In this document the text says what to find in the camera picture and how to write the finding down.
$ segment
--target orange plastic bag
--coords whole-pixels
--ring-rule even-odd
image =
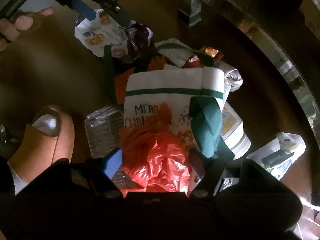
[[[158,116],[146,119],[148,124],[120,131],[122,168],[147,192],[188,190],[188,153],[178,137],[167,130],[171,120],[168,109],[167,104],[161,105]]]

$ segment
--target plastic bag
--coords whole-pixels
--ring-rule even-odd
[[[148,124],[131,131],[121,129],[122,168],[147,192],[187,192],[188,153],[179,138],[167,130],[171,120],[168,106],[161,105],[159,113],[150,116]]]
[[[281,179],[289,167],[305,152],[306,144],[302,137],[292,133],[277,133],[272,140],[247,158],[268,171],[272,176]]]

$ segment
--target green stripe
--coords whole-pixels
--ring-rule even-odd
[[[155,94],[183,94],[191,96],[210,96],[223,99],[223,93],[210,89],[193,89],[193,88],[152,88],[152,89],[137,89],[127,91],[126,97],[138,95],[155,95]]]

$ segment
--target finger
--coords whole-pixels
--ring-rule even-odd
[[[4,38],[0,39],[0,51],[5,50],[5,48],[8,46],[7,42]]]
[[[0,32],[9,40],[14,41],[19,36],[19,32],[16,27],[7,19],[2,18],[0,20]]]
[[[33,18],[27,15],[19,16],[16,21],[14,22],[14,26],[21,31],[25,31],[30,29],[33,24]]]
[[[54,11],[53,11],[52,7],[44,9],[43,11],[40,12],[40,14],[43,16],[49,16],[49,15],[52,15],[53,13],[54,13]]]

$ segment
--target bolt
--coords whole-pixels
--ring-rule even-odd
[[[116,5],[116,6],[114,7],[114,10],[115,10],[116,12],[120,11],[120,10],[121,10],[121,6],[120,6],[120,5]]]
[[[121,196],[121,194],[122,193],[120,191],[113,189],[113,190],[108,190],[104,195],[107,198],[118,198]]]
[[[143,200],[143,203],[145,203],[145,204],[151,204],[152,201],[151,201],[151,199],[146,198],[146,199]]]
[[[203,198],[208,195],[208,192],[205,189],[196,189],[192,192],[192,194],[197,198]]]

